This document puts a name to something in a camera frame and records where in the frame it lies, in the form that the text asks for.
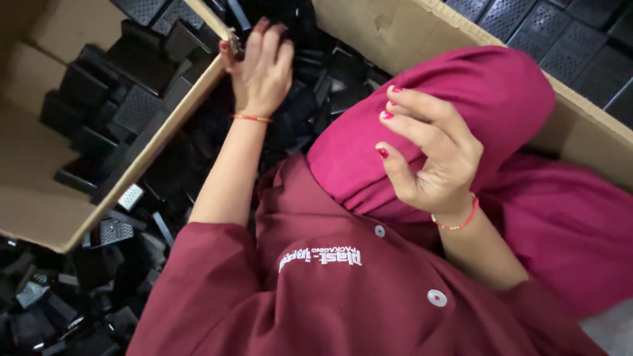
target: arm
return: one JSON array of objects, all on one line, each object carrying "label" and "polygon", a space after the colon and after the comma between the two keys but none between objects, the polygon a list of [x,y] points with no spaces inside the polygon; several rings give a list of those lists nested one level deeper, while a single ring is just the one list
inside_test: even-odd
[{"label": "arm", "polygon": [[[279,46],[283,25],[267,28],[268,20],[262,18],[248,38],[242,63],[234,60],[226,42],[220,43],[220,56],[233,80],[237,114],[270,117],[292,84],[292,42],[284,41]],[[246,226],[265,134],[263,122],[241,119],[233,122],[189,222]]]},{"label": "arm", "polygon": [[[387,143],[376,149],[400,200],[432,212],[444,226],[460,226],[473,210],[469,193],[483,145],[451,103],[427,94],[390,87],[380,121],[427,155],[424,168],[411,172],[402,153]],[[474,280],[495,290],[508,290],[529,279],[508,245],[477,208],[465,227],[440,228],[449,262]]]}]

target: finger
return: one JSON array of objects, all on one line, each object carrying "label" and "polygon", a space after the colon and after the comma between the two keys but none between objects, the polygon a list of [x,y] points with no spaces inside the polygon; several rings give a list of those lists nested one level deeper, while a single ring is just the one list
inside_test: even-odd
[{"label": "finger", "polygon": [[264,16],[257,22],[246,41],[246,54],[244,55],[244,65],[252,66],[257,63],[261,53],[261,42],[270,22]]},{"label": "finger", "polygon": [[427,157],[440,166],[446,166],[459,154],[455,143],[440,128],[414,118],[383,111],[380,122],[422,149]]},{"label": "finger", "polygon": [[227,73],[231,74],[235,72],[235,57],[233,56],[233,50],[227,41],[220,41],[220,59],[224,64],[224,69]]},{"label": "finger", "polygon": [[271,66],[275,64],[277,50],[279,49],[279,38],[281,37],[281,34],[284,33],[284,31],[285,26],[280,23],[271,26],[268,31],[266,31],[266,33],[264,34],[264,38],[261,41],[261,64],[266,66]]},{"label": "finger", "polygon": [[402,89],[391,86],[387,90],[389,100],[409,109],[412,117],[427,120],[439,127],[458,146],[469,147],[472,143],[472,133],[455,107],[448,101],[415,90]]},{"label": "finger", "polygon": [[381,142],[376,145],[376,151],[382,157],[382,164],[396,196],[401,201],[411,204],[422,192],[418,189],[416,177],[409,168],[409,163],[395,147]]},{"label": "finger", "polygon": [[279,46],[279,54],[277,55],[277,70],[287,73],[292,67],[292,58],[294,56],[294,44],[289,39],[285,40]]}]

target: sleeve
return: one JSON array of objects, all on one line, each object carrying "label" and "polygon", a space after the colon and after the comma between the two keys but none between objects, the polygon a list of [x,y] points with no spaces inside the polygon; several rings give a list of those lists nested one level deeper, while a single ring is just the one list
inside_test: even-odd
[{"label": "sleeve", "polygon": [[498,296],[541,355],[607,355],[580,328],[571,310],[533,277]]},{"label": "sleeve", "polygon": [[127,355],[190,355],[259,290],[254,241],[245,228],[190,223],[154,285]]}]

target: wrist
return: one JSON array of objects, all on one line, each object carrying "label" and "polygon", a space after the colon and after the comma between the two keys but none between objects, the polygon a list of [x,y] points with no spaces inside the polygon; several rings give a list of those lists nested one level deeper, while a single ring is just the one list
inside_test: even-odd
[{"label": "wrist", "polygon": [[454,207],[446,212],[433,213],[437,222],[444,226],[460,226],[471,216],[473,212],[473,196],[468,193],[454,201]]}]

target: pink fabric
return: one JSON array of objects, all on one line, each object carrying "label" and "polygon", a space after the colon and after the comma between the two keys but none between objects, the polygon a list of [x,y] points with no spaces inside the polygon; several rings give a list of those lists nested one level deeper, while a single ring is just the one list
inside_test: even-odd
[{"label": "pink fabric", "polygon": [[499,46],[463,48],[404,71],[341,115],[316,140],[308,164],[316,181],[349,211],[384,222],[429,220],[402,204],[387,179],[375,145],[386,141],[419,170],[420,148],[385,128],[378,119],[391,84],[450,101],[485,151],[472,189],[477,192],[499,166],[547,120],[554,90],[526,54]]},{"label": "pink fabric", "polygon": [[[442,54],[398,75],[338,118],[307,155],[316,181],[336,202],[400,228],[409,239],[428,239],[428,246],[438,241],[429,214],[396,198],[374,150],[376,143],[387,141],[413,170],[425,161],[419,148],[378,120],[391,84],[453,103],[484,145],[472,191],[483,192],[482,208],[526,268],[578,317],[633,296],[633,197],[569,163],[511,157],[541,128],[555,104],[554,91],[536,63],[512,49]],[[431,229],[431,234],[422,233]]]}]

